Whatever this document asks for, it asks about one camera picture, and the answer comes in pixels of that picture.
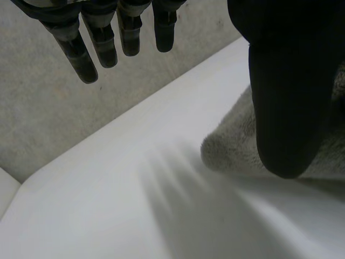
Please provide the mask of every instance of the gray towel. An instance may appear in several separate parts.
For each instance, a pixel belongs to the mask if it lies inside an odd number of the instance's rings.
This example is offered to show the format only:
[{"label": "gray towel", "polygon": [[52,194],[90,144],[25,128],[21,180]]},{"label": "gray towel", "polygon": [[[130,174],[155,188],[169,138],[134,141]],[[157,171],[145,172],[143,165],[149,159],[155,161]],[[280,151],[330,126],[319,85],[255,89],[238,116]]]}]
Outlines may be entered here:
[{"label": "gray towel", "polygon": [[[345,179],[345,63],[334,82],[332,113],[321,148],[302,178]],[[250,86],[219,126],[201,146],[203,162],[210,169],[233,175],[271,176],[262,164],[256,144],[256,127]]]}]

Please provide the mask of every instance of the towel fold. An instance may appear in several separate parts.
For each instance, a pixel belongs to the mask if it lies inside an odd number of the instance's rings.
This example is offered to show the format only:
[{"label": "towel fold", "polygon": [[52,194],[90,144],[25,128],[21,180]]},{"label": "towel fold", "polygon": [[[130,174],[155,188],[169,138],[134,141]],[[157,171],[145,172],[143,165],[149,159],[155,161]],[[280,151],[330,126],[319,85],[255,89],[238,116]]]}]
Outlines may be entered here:
[{"label": "towel fold", "polygon": [[[332,112],[325,139],[301,178],[345,180],[345,63],[334,81]],[[233,175],[271,176],[257,151],[256,121],[250,86],[201,146],[210,169]]]}]

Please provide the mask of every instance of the robotic hand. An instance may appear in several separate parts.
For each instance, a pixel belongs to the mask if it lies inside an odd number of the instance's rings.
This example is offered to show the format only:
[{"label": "robotic hand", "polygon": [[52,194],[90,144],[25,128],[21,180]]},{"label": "robotic hand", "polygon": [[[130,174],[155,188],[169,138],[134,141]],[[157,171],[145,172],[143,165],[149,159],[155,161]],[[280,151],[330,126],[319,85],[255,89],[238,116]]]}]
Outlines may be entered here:
[{"label": "robotic hand", "polygon": [[135,56],[140,50],[140,15],[153,2],[156,45],[168,52],[174,44],[176,11],[186,0],[11,0],[29,17],[39,20],[86,84],[97,81],[97,70],[79,32],[79,14],[88,29],[101,65],[117,64],[111,20],[118,13],[123,52]]},{"label": "robotic hand", "polygon": [[[83,20],[103,67],[116,65],[110,22],[118,12],[122,48],[139,52],[140,14],[151,0],[12,0],[55,36],[78,76],[97,71],[78,31]],[[169,51],[176,10],[185,0],[153,0],[156,45]],[[345,0],[227,0],[234,26],[250,43],[249,72],[257,146],[282,178],[302,174],[326,134],[334,77],[345,60]]]}]

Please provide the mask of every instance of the concrete surface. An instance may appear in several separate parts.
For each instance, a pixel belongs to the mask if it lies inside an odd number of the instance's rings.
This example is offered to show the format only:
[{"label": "concrete surface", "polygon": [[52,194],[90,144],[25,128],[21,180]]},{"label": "concrete surface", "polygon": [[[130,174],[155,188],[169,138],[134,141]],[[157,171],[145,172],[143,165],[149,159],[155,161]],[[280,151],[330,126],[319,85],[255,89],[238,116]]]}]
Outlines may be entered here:
[{"label": "concrete surface", "polygon": [[[153,14],[142,15],[141,52],[103,69],[83,23],[99,80],[82,83],[43,26],[0,1],[0,167],[23,182],[42,166],[179,77],[240,35],[226,0],[188,0],[178,12],[175,45],[155,47]],[[116,17],[112,21],[118,35]]]}]

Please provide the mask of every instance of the white surface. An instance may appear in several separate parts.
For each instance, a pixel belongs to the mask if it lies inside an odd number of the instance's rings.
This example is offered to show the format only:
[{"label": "white surface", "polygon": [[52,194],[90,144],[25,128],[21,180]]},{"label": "white surface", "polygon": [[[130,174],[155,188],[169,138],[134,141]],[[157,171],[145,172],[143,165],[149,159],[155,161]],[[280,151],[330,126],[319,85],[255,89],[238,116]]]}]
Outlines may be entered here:
[{"label": "white surface", "polygon": [[291,245],[240,181],[201,163],[249,83],[247,50],[234,42],[30,177],[0,225],[1,258],[333,258],[299,250],[312,236]]},{"label": "white surface", "polygon": [[0,220],[20,187],[11,175],[0,168]]}]

